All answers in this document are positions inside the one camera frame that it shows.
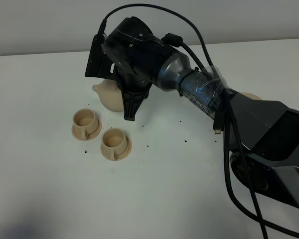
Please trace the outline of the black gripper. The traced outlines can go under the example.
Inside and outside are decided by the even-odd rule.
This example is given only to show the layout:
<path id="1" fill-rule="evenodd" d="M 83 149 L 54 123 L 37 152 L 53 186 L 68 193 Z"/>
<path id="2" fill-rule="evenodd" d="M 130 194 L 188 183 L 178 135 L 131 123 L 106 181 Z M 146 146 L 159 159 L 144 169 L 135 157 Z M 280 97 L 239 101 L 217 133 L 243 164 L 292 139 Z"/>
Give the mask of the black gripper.
<path id="1" fill-rule="evenodd" d="M 125 18 L 105 39 L 102 48 L 116 65 L 125 120 L 135 120 L 151 84 L 170 91 L 158 79 L 161 68 L 172 55 L 172 47 L 155 37 L 139 18 Z"/>

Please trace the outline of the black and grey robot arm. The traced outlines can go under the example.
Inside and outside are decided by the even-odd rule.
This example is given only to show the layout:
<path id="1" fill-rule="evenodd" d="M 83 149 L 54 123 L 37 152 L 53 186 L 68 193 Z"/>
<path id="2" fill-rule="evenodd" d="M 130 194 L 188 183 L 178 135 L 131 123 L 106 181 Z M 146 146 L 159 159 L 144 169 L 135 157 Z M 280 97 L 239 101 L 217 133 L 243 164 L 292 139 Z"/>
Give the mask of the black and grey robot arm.
<path id="1" fill-rule="evenodd" d="M 124 118 L 133 121 L 151 86 L 177 91 L 223 131 L 238 180 L 256 193 L 299 208 L 299 111 L 230 89 L 216 67 L 204 67 L 180 36 L 158 39 L 138 18 L 124 19 L 104 38 L 114 63 Z"/>

